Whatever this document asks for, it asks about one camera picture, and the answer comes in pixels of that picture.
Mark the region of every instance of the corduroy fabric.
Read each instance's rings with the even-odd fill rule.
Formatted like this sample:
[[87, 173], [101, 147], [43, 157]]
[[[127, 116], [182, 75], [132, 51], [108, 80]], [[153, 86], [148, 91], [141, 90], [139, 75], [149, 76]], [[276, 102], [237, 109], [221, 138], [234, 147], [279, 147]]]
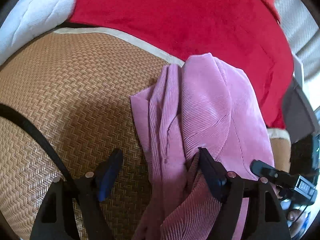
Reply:
[[[253, 88], [240, 69], [210, 53], [167, 65], [156, 85], [131, 97], [134, 123], [152, 184], [152, 197], [133, 236], [206, 239], [220, 210], [201, 171], [198, 147], [245, 179], [253, 159], [274, 165]], [[233, 239], [240, 239], [244, 199]]]

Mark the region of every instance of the red fleece fabric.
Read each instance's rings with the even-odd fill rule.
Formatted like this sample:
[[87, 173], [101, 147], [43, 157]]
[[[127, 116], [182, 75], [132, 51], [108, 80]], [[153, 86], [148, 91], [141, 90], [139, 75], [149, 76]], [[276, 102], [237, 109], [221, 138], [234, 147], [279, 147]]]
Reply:
[[70, 22], [114, 28], [182, 60], [211, 52], [247, 74], [269, 127], [285, 128], [289, 44], [262, 0], [77, 0]]

